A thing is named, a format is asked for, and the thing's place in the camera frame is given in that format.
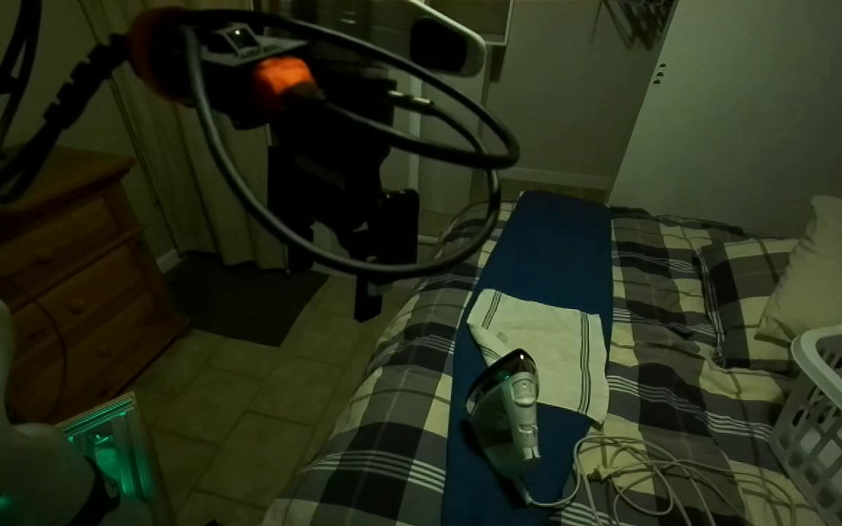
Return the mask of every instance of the tile floor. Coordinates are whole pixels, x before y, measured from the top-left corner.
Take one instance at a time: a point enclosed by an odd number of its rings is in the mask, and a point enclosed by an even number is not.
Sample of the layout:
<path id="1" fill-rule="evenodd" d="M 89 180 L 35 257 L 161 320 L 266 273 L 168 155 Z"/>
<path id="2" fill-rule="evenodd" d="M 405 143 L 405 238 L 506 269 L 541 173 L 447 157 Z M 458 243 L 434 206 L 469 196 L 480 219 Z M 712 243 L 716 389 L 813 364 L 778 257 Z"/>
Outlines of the tile floor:
<path id="1" fill-rule="evenodd" d="M 350 319 L 354 279 L 331 278 L 279 348 L 192 329 L 138 382 L 168 506 L 184 526 L 260 523 L 363 380 L 385 320 Z"/>

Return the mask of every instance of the bed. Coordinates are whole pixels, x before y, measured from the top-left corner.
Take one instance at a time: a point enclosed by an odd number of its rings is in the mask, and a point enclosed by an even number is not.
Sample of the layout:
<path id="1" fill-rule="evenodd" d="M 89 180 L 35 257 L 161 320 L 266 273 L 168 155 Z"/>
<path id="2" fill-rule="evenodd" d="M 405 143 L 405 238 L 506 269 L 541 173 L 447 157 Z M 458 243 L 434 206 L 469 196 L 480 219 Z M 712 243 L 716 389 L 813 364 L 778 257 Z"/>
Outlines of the bed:
<path id="1" fill-rule="evenodd" d="M 455 222 L 440 249 L 474 231 L 474 219 Z M 516 506 L 458 425 L 458 382 L 474 373 L 465 364 L 465 313 L 481 279 L 496 282 L 490 269 L 500 254 L 519 250 L 524 238 L 531 243 L 528 263 L 503 269 L 500 282 L 516 292 L 519 282 L 578 282 L 607 294 L 586 300 L 607 327 L 607 417 L 586 425 L 576 414 L 541 412 L 543 465 L 559 471 L 534 485 L 560 488 L 569 450 L 582 440 L 582 491 L 563 512 Z M 747 257 L 741 263 L 747 243 L 753 235 L 727 225 L 550 193 L 503 205 L 500 228 L 475 257 L 417 282 L 326 444 L 272 501 L 266 523 L 817 523 L 766 444 L 790 368 L 744 368 L 747 360 L 773 361 L 773 349 L 744 349 L 744 361 L 719 355 L 737 348 L 731 327 L 750 329 L 747 300 L 737 297 L 741 310 L 731 314 L 737 300 L 724 297 L 769 294 L 773 287 L 753 278 Z M 773 265 L 769 243 L 750 254 L 763 265 Z M 597 273 L 569 279 L 586 273 L 586 260 L 597 260 Z M 747 269 L 747 287 L 733 278 L 737 269 Z"/>

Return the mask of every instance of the blue mat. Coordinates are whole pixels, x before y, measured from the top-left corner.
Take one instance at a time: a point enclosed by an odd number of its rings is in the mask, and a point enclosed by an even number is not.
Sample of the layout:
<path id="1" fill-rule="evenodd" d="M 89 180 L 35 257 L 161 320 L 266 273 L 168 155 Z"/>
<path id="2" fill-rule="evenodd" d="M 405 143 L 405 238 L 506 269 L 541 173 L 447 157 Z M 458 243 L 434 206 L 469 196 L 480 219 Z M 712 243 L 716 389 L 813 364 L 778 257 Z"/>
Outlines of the blue mat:
<path id="1" fill-rule="evenodd" d="M 474 288 L 500 288 L 516 297 L 597 313 L 605 342 L 610 335 L 610 222 L 602 205 L 526 193 L 515 206 L 481 278 Z M 484 370 L 484 360 L 461 325 L 453 354 L 453 402 L 447 440 L 447 526 L 468 523 L 547 523 L 550 512 L 524 507 L 480 456 L 465 433 L 465 396 Z M 534 498 L 559 498 L 572 468 L 572 444 L 591 421 L 576 412 L 541 405 L 541 468 L 526 488 Z"/>

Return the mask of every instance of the white pillow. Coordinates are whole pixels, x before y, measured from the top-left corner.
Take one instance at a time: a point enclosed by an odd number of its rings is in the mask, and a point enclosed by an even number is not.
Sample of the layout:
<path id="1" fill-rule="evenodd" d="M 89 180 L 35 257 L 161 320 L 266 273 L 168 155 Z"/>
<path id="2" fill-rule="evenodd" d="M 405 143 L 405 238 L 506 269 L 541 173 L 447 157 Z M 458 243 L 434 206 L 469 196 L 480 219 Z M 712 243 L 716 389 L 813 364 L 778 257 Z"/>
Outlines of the white pillow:
<path id="1" fill-rule="evenodd" d="M 763 313 L 760 335 L 790 342 L 842 325 L 842 202 L 814 196 L 807 234 Z"/>

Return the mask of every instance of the white laundry basket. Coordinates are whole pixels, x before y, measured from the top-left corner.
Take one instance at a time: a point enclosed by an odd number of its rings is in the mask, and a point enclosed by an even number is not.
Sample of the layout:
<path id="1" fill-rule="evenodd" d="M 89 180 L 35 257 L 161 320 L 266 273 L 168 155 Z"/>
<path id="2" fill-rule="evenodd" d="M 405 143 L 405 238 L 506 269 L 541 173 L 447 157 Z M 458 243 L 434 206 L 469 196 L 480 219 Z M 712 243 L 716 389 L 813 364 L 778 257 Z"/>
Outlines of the white laundry basket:
<path id="1" fill-rule="evenodd" d="M 792 342 L 801 376 L 772 428 L 772 450 L 828 523 L 842 523 L 842 325 Z"/>

